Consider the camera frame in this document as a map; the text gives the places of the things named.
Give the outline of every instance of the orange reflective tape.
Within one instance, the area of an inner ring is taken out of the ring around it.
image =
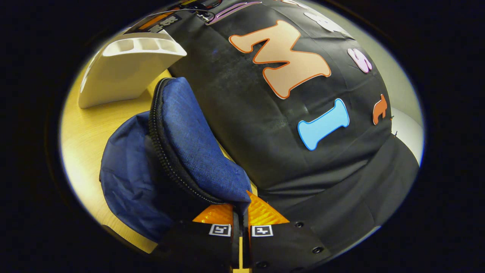
[[[248,208],[249,226],[283,224],[290,222],[276,209],[274,209],[272,206],[270,206],[258,196],[252,194],[249,191],[247,191],[247,194],[251,198],[251,204],[249,204]]]
[[[207,223],[207,224],[233,224],[232,219],[232,205],[210,205],[202,211],[193,222]]]
[[[143,29],[145,29],[145,28],[147,28],[147,27],[149,27],[149,26],[153,25],[153,24],[154,24],[154,23],[156,23],[157,21],[160,21],[161,19],[163,19],[163,18],[165,18],[165,17],[167,17],[167,16],[169,16],[169,15],[171,15],[171,14],[173,14],[173,12],[169,12],[169,13],[160,14],[160,15],[158,15],[157,17],[153,18],[152,20],[150,20],[150,21],[146,22],[146,23],[145,23],[143,26],[141,26],[141,27],[140,27],[140,29],[142,29],[142,30],[143,30]]]

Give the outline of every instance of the orange letter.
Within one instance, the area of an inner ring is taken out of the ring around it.
[[[253,46],[267,42],[253,58],[255,64],[287,63],[278,68],[263,69],[263,76],[273,92],[281,99],[290,96],[290,91],[311,78],[330,76],[327,62],[318,54],[293,51],[300,33],[289,23],[278,20],[276,25],[243,36],[232,35],[229,42],[239,51],[250,53]]]
[[[374,125],[377,125],[379,123],[380,115],[382,115],[382,118],[386,117],[387,108],[388,103],[386,102],[384,95],[381,94],[381,100],[374,105],[374,110],[372,112],[372,121],[374,122]]]

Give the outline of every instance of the cable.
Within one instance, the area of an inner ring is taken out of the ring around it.
[[[214,19],[214,18],[215,18],[215,13],[214,13],[214,12],[212,12],[212,11],[207,11],[207,10],[203,10],[203,9],[179,9],[179,10],[168,10],[168,11],[162,11],[162,12],[156,12],[156,13],[150,14],[150,15],[148,15],[148,16],[147,16],[147,17],[145,17],[145,18],[148,18],[148,17],[153,16],[153,15],[159,15],[159,14],[164,14],[164,13],[175,13],[175,12],[179,12],[179,11],[203,11],[203,12],[205,12],[205,13],[210,13],[210,14],[212,14],[212,16],[213,16],[213,18],[212,18],[212,19]]]

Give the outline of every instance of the blue fabric pouch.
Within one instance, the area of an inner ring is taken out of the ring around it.
[[[99,179],[113,214],[153,241],[210,204],[244,212],[251,202],[246,172],[224,157],[185,78],[161,80],[150,111],[113,133]]]

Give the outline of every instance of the white plastic holder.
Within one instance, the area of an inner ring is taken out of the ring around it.
[[[88,108],[138,98],[160,73],[186,55],[165,30],[116,36],[89,64],[78,105]]]

